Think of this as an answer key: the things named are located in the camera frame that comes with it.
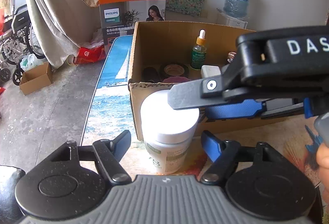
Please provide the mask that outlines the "person's right hand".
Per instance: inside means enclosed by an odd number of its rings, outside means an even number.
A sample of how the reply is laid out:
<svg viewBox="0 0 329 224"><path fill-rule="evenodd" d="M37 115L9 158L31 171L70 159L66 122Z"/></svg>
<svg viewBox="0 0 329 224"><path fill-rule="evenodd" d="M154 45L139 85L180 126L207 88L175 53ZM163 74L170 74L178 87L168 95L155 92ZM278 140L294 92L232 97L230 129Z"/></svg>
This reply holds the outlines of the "person's right hand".
<svg viewBox="0 0 329 224"><path fill-rule="evenodd" d="M316 161L319 165L319 178L326 188L329 183L329 148L322 143L316 154Z"/></svg>

